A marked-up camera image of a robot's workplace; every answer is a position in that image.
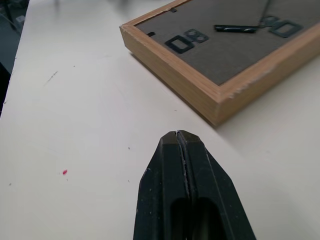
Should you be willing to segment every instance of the wood grain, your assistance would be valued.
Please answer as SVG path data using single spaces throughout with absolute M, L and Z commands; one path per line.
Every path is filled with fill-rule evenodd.
M 125 46 L 135 56 L 208 121 L 216 122 L 214 111 L 220 97 L 219 87 L 133 25 L 123 25 L 120 29 Z
M 221 86 L 217 124 L 320 54 L 320 23 Z
M 125 46 L 213 126 L 226 121 L 320 54 L 320 23 L 218 86 L 135 25 L 190 0 L 176 0 L 120 27 Z

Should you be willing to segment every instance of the white table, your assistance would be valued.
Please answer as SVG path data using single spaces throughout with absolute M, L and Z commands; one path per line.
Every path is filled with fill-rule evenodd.
M 0 119 L 0 239 L 132 239 L 158 141 L 186 130 L 257 239 L 318 240 L 320 57 L 214 130 L 123 44 L 119 25 L 168 1 L 121 2 L 30 1 Z

